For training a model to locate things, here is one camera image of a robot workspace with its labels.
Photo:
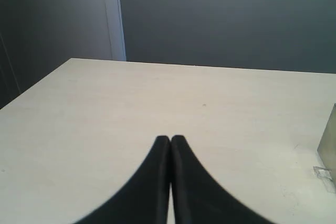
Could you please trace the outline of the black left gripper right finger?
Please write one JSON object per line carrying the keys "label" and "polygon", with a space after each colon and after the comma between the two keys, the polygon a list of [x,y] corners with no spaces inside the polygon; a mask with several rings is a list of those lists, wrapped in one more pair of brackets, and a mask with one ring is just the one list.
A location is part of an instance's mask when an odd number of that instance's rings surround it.
{"label": "black left gripper right finger", "polygon": [[271,223],[228,193],[207,172],[186,138],[171,139],[176,223]]}

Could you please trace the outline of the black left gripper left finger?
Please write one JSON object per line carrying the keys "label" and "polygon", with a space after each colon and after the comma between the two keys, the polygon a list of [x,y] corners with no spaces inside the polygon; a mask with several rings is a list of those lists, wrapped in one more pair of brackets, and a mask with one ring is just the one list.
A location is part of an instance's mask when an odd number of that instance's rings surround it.
{"label": "black left gripper left finger", "polygon": [[132,177],[104,204],[77,223],[167,223],[171,142],[157,136]]}

